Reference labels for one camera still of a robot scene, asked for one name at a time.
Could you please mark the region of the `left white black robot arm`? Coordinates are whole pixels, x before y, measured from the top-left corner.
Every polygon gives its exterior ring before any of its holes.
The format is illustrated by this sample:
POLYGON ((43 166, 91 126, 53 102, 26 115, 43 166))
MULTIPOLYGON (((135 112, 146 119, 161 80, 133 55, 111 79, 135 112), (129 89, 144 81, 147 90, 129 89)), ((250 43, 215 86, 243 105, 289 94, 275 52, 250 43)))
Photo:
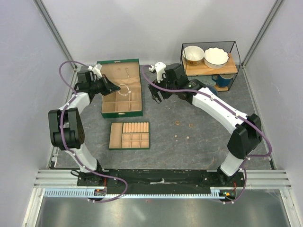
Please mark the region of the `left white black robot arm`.
POLYGON ((121 88, 111 82, 105 74, 94 70, 77 73, 78 82, 74 85, 73 95, 59 109, 48 113, 50 139, 54 147, 68 153, 80 168, 79 177, 99 186, 104 177, 102 167, 85 145, 85 132, 80 114, 91 104, 96 94, 103 96, 118 92, 121 88))

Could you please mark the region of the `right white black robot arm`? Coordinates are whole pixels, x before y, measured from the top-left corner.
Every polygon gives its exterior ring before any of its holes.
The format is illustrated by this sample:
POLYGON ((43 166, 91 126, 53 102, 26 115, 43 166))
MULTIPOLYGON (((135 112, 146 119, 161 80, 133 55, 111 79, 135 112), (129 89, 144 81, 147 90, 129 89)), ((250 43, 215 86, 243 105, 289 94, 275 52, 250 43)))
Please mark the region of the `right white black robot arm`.
POLYGON ((183 66, 178 63, 167 66, 158 62, 154 66, 149 65, 148 69, 156 74, 156 79, 148 85, 153 100, 160 103, 177 95, 211 115, 231 134, 227 144, 229 153, 217 174, 218 183, 228 186, 243 161, 262 141, 260 118, 256 114, 247 115, 236 110, 201 81, 189 80, 183 66))

